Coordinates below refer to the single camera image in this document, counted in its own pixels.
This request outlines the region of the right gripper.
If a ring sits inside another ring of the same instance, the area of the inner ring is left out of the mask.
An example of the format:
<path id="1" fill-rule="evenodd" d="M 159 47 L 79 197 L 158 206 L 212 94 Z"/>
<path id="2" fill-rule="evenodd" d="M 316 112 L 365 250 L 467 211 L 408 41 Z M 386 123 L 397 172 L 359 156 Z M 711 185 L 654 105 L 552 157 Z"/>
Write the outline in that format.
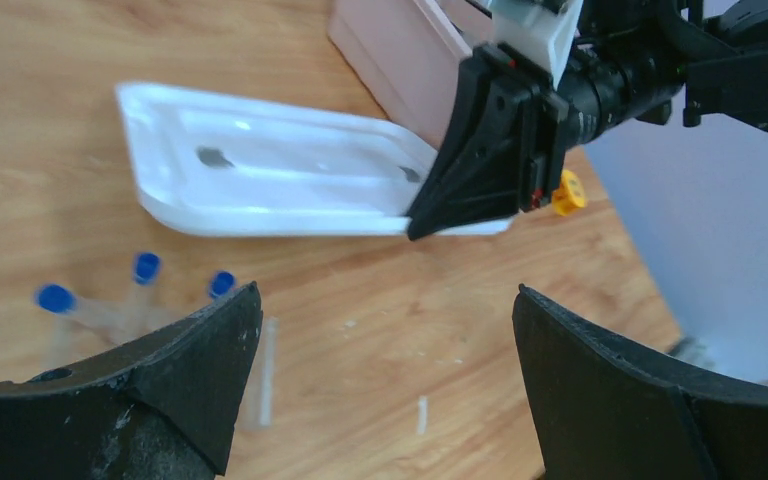
<path id="1" fill-rule="evenodd" d="M 566 149 L 628 120 L 669 122 L 685 64 L 655 27 L 573 47 L 552 84 L 511 46 L 479 45 L 459 64 L 449 125 L 407 212 L 408 238 L 547 206 Z"/>

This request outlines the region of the white plastic lid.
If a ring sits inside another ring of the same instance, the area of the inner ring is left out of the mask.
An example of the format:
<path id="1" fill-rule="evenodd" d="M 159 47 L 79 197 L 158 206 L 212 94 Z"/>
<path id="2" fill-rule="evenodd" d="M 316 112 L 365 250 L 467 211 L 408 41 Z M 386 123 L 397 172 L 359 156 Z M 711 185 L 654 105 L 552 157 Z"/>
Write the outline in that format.
<path id="1" fill-rule="evenodd" d="M 140 205 L 193 236 L 401 236 L 436 157 L 366 116 L 153 82 L 115 96 Z"/>

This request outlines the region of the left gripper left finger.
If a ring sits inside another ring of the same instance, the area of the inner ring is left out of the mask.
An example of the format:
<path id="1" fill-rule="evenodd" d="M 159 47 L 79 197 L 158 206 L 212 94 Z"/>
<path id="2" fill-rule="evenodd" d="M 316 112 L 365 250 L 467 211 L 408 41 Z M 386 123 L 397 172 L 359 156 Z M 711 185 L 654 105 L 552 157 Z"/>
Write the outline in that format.
<path id="1" fill-rule="evenodd" d="M 256 283 L 227 295 L 258 301 Z M 0 382 L 0 479 L 212 479 L 227 471 L 236 415 L 217 416 L 218 403 L 189 404 L 190 432 L 158 407 L 138 400 L 99 373 L 43 372 L 29 381 Z"/>

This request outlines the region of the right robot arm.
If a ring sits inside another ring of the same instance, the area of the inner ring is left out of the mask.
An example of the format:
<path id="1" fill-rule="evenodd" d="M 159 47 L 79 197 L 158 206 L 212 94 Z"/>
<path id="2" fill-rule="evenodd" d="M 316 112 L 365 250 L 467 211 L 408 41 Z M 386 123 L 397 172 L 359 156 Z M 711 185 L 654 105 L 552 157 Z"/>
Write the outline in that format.
<path id="1" fill-rule="evenodd" d="M 492 37 L 458 66 L 407 236 L 586 206 L 566 153 L 629 120 L 723 114 L 768 134 L 768 1 L 492 1 Z"/>

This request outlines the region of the test tube blue cap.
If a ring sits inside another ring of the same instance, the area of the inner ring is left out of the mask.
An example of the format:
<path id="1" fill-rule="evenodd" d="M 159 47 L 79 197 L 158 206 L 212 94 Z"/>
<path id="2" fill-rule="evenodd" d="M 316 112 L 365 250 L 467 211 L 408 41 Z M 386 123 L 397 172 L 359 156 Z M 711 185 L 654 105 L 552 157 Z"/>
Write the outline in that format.
<path id="1" fill-rule="evenodd" d="M 236 285 L 236 277 L 233 273 L 227 270 L 218 270 L 207 285 L 207 295 L 211 301 L 219 299 L 220 297 L 233 290 Z"/>
<path id="2" fill-rule="evenodd" d="M 117 312 L 107 303 L 74 294 L 59 284 L 45 284 L 35 294 L 38 307 L 56 317 L 54 340 L 68 345 L 77 328 L 109 335 L 117 324 Z"/>
<path id="3" fill-rule="evenodd" d="M 141 335 L 153 310 L 156 280 L 161 269 L 160 257 L 152 252 L 140 252 L 134 257 L 129 287 L 123 304 L 125 332 Z"/>

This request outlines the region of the clear test tube rack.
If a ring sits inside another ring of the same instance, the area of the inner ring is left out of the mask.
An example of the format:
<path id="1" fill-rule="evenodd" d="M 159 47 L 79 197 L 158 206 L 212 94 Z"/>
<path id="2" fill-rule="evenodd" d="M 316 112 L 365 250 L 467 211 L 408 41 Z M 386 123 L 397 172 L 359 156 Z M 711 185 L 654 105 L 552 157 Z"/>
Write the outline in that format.
<path id="1" fill-rule="evenodd" d="M 188 316 L 172 317 L 153 306 L 140 336 L 125 332 L 123 305 L 109 335 L 77 328 L 71 342 L 55 344 L 46 368 L 78 375 L 99 373 L 138 400 L 160 408 L 173 423 L 190 432 L 199 421 L 184 408 L 201 408 L 206 394 L 218 403 L 217 416 L 236 415 L 238 426 L 252 430 L 272 423 L 272 394 L 277 322 L 261 321 L 256 298 L 227 295 Z"/>

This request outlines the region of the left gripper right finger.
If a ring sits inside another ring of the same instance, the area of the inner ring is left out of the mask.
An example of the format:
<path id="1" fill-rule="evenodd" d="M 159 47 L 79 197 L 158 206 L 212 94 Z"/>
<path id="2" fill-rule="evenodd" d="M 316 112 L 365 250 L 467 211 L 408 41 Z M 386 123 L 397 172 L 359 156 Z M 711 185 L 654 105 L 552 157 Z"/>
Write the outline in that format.
<path id="1" fill-rule="evenodd" d="M 768 386 L 653 350 L 521 286 L 512 312 L 548 479 L 768 479 Z"/>

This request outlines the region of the yellow plastic block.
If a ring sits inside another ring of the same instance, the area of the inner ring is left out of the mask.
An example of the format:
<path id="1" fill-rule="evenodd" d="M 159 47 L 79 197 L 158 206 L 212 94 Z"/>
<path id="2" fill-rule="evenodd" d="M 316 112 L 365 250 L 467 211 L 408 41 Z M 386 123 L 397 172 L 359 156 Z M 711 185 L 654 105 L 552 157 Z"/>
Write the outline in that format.
<path id="1" fill-rule="evenodd" d="M 551 196 L 551 206 L 555 213 L 568 216 L 586 208 L 588 203 L 588 197 L 578 175 L 569 169 L 564 169 L 561 172 L 559 187 Z"/>

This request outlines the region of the pink plastic bin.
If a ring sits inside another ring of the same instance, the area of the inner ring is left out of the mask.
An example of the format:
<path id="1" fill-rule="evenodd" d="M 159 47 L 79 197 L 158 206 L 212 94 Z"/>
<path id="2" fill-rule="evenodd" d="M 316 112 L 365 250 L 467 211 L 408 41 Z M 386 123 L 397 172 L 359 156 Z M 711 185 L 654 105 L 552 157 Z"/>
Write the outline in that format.
<path id="1" fill-rule="evenodd" d="M 480 1 L 339 0 L 328 36 L 381 109 L 440 146 L 458 65 L 492 33 Z"/>

